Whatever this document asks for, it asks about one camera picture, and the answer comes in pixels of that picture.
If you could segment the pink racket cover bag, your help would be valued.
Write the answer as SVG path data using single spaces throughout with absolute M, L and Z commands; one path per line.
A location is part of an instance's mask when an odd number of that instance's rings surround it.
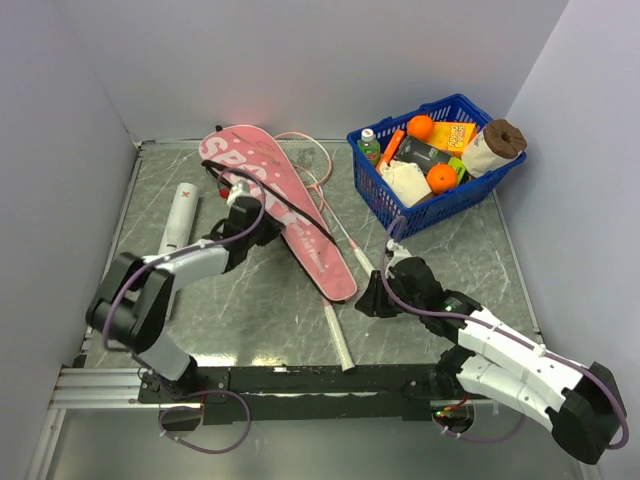
M 249 171 L 262 181 L 265 191 L 251 184 L 251 194 L 266 198 L 266 212 L 284 225 L 284 242 L 327 300 L 341 303 L 357 293 L 325 220 L 274 137 L 256 126 L 230 126 L 204 137 L 199 154 L 204 161 Z

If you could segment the blue plastic basket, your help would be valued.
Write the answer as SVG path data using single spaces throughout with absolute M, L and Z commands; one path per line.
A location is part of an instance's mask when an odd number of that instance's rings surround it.
M 475 105 L 461 93 L 424 103 L 417 109 L 396 117 L 385 117 L 372 124 L 376 138 L 382 147 L 386 147 L 395 131 L 406 127 L 415 115 L 426 114 L 434 120 L 459 121 L 470 120 L 478 127 L 485 126 L 491 116 Z M 350 132 L 346 140 L 353 150 L 354 187 L 374 213 L 379 222 L 388 227 L 398 216 L 406 218 L 403 239 L 431 227 L 457 213 L 460 213 L 483 201 L 511 169 L 523 163 L 527 155 L 520 154 L 504 166 L 489 171 L 477 179 L 471 179 L 453 190 L 437 195 L 413 207 L 405 206 L 375 167 L 366 159 L 357 145 L 361 137 L 361 128 Z

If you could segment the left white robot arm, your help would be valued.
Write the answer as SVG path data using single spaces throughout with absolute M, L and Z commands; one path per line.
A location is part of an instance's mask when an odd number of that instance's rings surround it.
M 86 323 L 159 376 L 172 400 L 187 401 L 200 388 L 198 364 L 164 331 L 176 292 L 230 272 L 252 247 L 270 243 L 283 230 L 260 200 L 242 195 L 227 218 L 191 245 L 155 256 L 118 255 L 89 304 Z

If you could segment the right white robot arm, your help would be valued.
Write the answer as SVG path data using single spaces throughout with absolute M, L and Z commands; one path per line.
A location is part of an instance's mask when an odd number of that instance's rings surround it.
M 369 274 L 358 311 L 377 318 L 413 314 L 452 342 L 436 375 L 444 396 L 467 392 L 504 404 L 539 423 L 585 464 L 627 445 L 627 413 L 604 365 L 585 366 L 523 336 L 468 295 L 443 288 L 419 257 L 383 263 Z

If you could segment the white shuttlecock tube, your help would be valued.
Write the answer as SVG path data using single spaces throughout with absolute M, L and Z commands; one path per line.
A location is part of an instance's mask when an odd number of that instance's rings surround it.
M 199 189 L 191 183 L 177 186 L 158 254 L 166 255 L 189 244 L 199 202 Z

